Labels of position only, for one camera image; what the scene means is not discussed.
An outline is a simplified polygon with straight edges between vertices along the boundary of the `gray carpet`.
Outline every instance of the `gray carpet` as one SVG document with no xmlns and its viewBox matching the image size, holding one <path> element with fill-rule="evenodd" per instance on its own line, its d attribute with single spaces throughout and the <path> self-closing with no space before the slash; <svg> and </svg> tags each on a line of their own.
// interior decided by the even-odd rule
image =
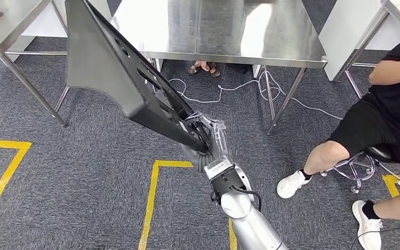
<svg viewBox="0 0 400 250">
<path fill-rule="evenodd" d="M 334 0 L 304 1 L 320 31 Z M 110 1 L 114 11 L 120 1 Z M 30 50 L 63 50 L 63 39 L 37 38 Z M 378 61 L 382 53 L 365 55 Z M 21 56 L 17 65 L 50 103 L 65 87 L 64 57 Z M 251 73 L 219 65 L 222 76 L 187 73 L 190 62 L 164 63 L 168 79 L 184 79 L 186 95 L 218 98 L 217 84 L 236 87 Z M 269 67 L 286 90 L 296 69 Z M 353 69 L 363 92 L 368 69 Z M 180 83 L 174 87 L 181 90 Z M 343 116 L 356 101 L 346 79 L 331 83 L 322 70 L 308 70 L 295 97 L 306 105 Z M 275 101 L 279 107 L 281 98 Z M 279 180 L 301 167 L 307 154 L 324 141 L 338 121 L 292 101 L 274 135 L 266 131 L 269 108 L 256 85 L 224 92 L 217 104 L 190 102 L 195 109 L 223 119 L 235 161 L 246 171 L 253 189 L 264 199 L 263 213 L 290 249 L 350 249 L 357 222 L 351 204 L 358 199 L 389 198 L 383 171 L 353 184 L 331 173 L 304 186 L 293 198 L 275 193 Z M 0 249 L 137 249 L 155 159 L 183 160 L 176 143 L 129 121 L 107 97 L 71 90 L 60 114 L 61 128 L 16 77 L 0 63 L 0 140 L 32 142 L 0 197 Z M 0 149 L 0 174 L 14 150 Z M 391 166 L 397 172 L 398 167 Z M 148 250 L 229 249 L 227 219 L 209 200 L 206 177 L 193 169 L 161 168 L 148 238 Z M 385 229 L 398 227 L 385 221 Z M 382 233 L 383 250 L 400 249 L 400 230 Z M 361 249 L 356 244 L 354 249 Z"/>
</svg>

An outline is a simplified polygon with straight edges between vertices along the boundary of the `stool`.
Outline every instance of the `stool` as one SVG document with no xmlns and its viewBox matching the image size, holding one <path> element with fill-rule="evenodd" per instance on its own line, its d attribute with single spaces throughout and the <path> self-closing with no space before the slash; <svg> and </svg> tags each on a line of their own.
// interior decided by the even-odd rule
<svg viewBox="0 0 400 250">
<path fill-rule="evenodd" d="M 335 170 L 342 176 L 356 181 L 356 186 L 351 187 L 351 191 L 355 194 L 359 193 L 359 189 L 361 187 L 361 181 L 368 180 L 372 177 L 373 173 L 375 172 L 375 168 L 377 165 L 382 166 L 381 162 L 384 163 L 397 163 L 391 154 L 389 147 L 385 144 L 376 145 L 373 147 L 367 147 L 362 152 L 356 154 L 355 156 L 351 157 L 350 159 L 346 159 L 344 161 L 340 161 L 337 163 L 333 168 L 322 171 L 320 174 L 324 177 L 327 176 L 327 172 L 331 170 Z M 349 165 L 353 176 L 349 176 L 343 173 L 339 168 L 345 165 Z M 365 170 L 366 176 L 360 177 L 358 175 L 357 168 L 355 166 L 362 167 Z"/>
</svg>

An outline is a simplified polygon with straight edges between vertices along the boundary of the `yellow floor marking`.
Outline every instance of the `yellow floor marking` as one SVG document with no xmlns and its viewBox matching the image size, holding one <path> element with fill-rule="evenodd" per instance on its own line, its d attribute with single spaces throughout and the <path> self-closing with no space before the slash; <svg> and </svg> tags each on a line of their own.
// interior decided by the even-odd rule
<svg viewBox="0 0 400 250">
<path fill-rule="evenodd" d="M 148 241 L 149 231 L 151 229 L 151 219 L 154 211 L 154 199 L 156 197 L 159 167 L 192 168 L 192 165 L 189 161 L 154 161 L 151 172 L 151 182 L 149 185 L 148 201 L 146 203 L 145 219 L 143 221 L 142 235 L 140 236 L 139 241 L 139 250 L 146 250 L 146 243 Z M 229 244 L 231 250 L 237 250 L 237 239 L 235 238 L 234 231 L 231 227 L 231 220 L 229 220 Z"/>
<path fill-rule="evenodd" d="M 398 189 L 396 188 L 398 178 L 396 178 L 395 176 L 382 176 L 382 180 L 387 186 L 387 189 L 389 190 L 389 193 L 392 197 L 399 195 Z"/>
<path fill-rule="evenodd" d="M 31 142 L 0 141 L 0 148 L 18 149 L 16 155 L 13 160 L 11 160 L 10 165 L 8 165 L 0 179 L 0 196 L 30 146 Z"/>
<path fill-rule="evenodd" d="M 232 229 L 231 218 L 228 219 L 229 227 L 229 248 L 231 250 L 237 250 L 237 238 L 235 237 L 234 230 Z"/>
</svg>

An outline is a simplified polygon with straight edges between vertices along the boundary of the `black shorts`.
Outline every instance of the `black shorts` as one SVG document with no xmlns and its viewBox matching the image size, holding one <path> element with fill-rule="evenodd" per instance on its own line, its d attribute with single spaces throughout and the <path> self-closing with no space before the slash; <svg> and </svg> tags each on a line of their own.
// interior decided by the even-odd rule
<svg viewBox="0 0 400 250">
<path fill-rule="evenodd" d="M 369 146 L 387 144 L 400 165 L 400 133 L 389 126 L 379 109 L 366 101 L 359 101 L 347 111 L 328 141 L 343 145 L 350 156 Z"/>
</svg>

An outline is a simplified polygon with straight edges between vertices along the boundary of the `black sock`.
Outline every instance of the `black sock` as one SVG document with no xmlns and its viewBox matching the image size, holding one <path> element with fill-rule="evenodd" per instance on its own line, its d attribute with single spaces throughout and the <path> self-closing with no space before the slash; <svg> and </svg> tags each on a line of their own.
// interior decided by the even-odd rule
<svg viewBox="0 0 400 250">
<path fill-rule="evenodd" d="M 366 201 L 366 203 L 364 204 L 364 206 L 362 207 L 362 211 L 363 213 L 367 216 L 367 218 L 370 219 L 375 219 L 378 220 L 380 219 L 378 217 L 378 215 L 375 213 L 375 211 L 373 210 L 373 202 L 372 201 Z"/>
<path fill-rule="evenodd" d="M 304 179 L 305 179 L 306 181 L 308 181 L 308 180 L 310 180 L 310 178 L 312 178 L 312 175 L 311 175 L 311 174 L 306 174 L 306 173 L 304 172 L 304 168 L 300 169 L 299 171 L 300 171 L 301 173 L 303 173 Z"/>
</svg>

